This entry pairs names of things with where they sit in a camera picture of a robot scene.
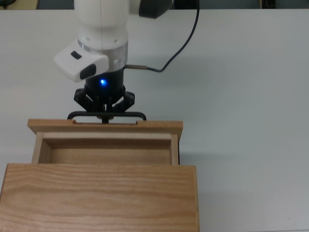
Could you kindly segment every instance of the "silver metal ring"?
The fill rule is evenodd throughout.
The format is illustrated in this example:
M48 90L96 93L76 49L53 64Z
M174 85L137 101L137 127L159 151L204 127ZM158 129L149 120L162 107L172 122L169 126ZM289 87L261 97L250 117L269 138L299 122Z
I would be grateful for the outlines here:
M83 50L87 52L99 55L106 55L109 59L109 65L110 65L110 68L107 70L108 73L123 68L127 63L128 42L119 48L110 50L94 49L84 45L79 40L78 44Z

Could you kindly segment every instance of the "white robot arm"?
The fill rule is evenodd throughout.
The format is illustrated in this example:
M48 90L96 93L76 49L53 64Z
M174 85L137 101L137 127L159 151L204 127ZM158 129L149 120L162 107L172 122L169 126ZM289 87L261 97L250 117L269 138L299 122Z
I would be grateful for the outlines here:
M78 38L58 53L58 68L75 82L123 69L127 62L130 13L157 18L173 0L75 0Z

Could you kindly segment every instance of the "white table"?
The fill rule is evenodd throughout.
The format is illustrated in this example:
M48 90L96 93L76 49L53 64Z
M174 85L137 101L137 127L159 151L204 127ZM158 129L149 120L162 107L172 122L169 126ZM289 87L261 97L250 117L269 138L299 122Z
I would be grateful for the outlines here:
M132 16L129 63L160 68L195 11ZM309 229L309 11L202 11L162 74L125 71L131 109L183 120L181 163L197 166L202 232ZM53 56L77 35L73 11L0 12L0 181L30 162L28 118L81 110Z

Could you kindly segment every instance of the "black joint cap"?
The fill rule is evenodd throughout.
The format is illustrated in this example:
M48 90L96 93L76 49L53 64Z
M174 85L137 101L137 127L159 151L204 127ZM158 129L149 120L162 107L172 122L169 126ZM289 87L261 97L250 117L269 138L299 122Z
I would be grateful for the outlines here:
M172 6L172 0L140 0L139 15L146 18L158 18Z
M95 64L90 64L87 68L81 71L80 79L84 80L88 77L95 75L97 72L97 67Z
M82 58L82 56L79 55L76 51L73 51L73 52L71 53L71 56L73 56L75 59L80 59L80 58Z

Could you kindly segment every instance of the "blue led light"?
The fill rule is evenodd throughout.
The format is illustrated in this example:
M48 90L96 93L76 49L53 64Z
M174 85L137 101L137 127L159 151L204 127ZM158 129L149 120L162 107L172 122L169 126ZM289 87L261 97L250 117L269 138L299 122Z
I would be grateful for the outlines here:
M102 80L101 80L101 85L102 85L102 86L107 86L107 81L102 79Z

